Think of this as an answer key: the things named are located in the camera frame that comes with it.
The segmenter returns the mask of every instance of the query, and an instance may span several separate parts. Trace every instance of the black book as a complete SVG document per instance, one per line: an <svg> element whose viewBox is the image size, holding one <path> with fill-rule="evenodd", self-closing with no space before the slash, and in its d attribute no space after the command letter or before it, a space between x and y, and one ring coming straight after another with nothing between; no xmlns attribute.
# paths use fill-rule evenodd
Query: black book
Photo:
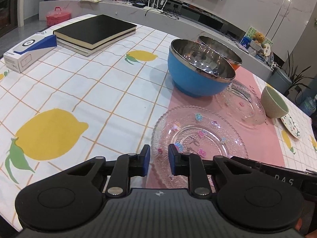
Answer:
<svg viewBox="0 0 317 238"><path fill-rule="evenodd" d="M92 50L136 28L135 24L102 14L54 30L53 34L59 39Z"/></svg>

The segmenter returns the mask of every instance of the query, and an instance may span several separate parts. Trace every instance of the notebook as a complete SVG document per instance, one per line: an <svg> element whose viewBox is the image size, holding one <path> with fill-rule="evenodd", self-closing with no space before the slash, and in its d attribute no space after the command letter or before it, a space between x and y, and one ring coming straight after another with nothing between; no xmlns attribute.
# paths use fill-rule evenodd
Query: notebook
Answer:
<svg viewBox="0 0 317 238"><path fill-rule="evenodd" d="M54 30L58 39L90 50L132 32L135 24L107 15L98 15Z"/></svg>
<svg viewBox="0 0 317 238"><path fill-rule="evenodd" d="M122 35L122 36L119 36L119 37L117 37L117 38L115 38L115 39L112 39L112 40L110 40L110 41L108 41L108 42L106 42L106 43L104 43L104 44L102 44L102 45L100 45L100 46L98 46L98 47L96 47L95 49L87 49L87 48L84 48L84 47L80 47L80 46L77 46L77 45L74 45L74 44L72 44L72 43L69 43L69 42L67 42L67 41L64 41L64 40L62 40L62 39L57 39L57 44L58 45L60 45L60 46L62 46L62 47L65 47L65 48L67 48L67 49L69 49L69 50L72 50L72 51L74 51L74 52L76 52L76 53L79 53L79 54L81 54L81 55L85 55L85 56L90 56L90 55L92 55L94 52L97 52L97 51L99 51L99 50L103 50L105 47L108 47L108 46L110 46L111 44L113 44L113 43L115 43L115 42L117 42L117 41L119 41L119 40L121 40L121 39L123 39L123 38L126 38L126 37L128 37L128 36L130 36L130 35L132 35L132 34L134 34L135 33L135 30L133 30L133 31L131 31L131 32L128 32L128 33L126 33L126 34L124 34L124 35Z"/></svg>

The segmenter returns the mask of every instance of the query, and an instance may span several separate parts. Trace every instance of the blue bowl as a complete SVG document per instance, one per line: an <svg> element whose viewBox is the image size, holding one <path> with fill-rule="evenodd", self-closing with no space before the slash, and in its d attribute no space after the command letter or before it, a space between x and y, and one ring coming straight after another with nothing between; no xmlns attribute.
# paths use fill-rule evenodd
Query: blue bowl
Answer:
<svg viewBox="0 0 317 238"><path fill-rule="evenodd" d="M212 96L223 91L236 73L216 51L185 39L172 41L167 60L175 86L188 96Z"/></svg>

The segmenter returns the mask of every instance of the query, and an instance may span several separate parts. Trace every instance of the white plate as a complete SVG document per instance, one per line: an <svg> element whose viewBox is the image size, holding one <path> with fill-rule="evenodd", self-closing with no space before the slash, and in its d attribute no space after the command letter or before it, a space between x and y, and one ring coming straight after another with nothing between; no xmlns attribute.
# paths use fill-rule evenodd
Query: white plate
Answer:
<svg viewBox="0 0 317 238"><path fill-rule="evenodd" d="M281 117L281 121L286 129L291 133L291 135L293 135L297 139L301 138L301 132L298 128L298 124L294 121L292 117L289 116L289 114Z"/></svg>

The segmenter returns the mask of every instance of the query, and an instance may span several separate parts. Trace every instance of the clear glass plate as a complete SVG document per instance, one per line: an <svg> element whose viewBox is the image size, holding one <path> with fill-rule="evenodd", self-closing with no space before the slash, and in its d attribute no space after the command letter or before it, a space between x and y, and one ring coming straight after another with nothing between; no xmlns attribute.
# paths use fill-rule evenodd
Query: clear glass plate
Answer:
<svg viewBox="0 0 317 238"><path fill-rule="evenodd" d="M242 83L234 80L216 95L221 107L241 124L255 126L265 123L266 116L260 99Z"/></svg>
<svg viewBox="0 0 317 238"><path fill-rule="evenodd" d="M241 137L224 118L201 107L173 108L158 120L151 141L152 168L167 188L187 187L187 177L171 173L169 144L175 144L180 153L195 153L207 160L215 155L248 158Z"/></svg>

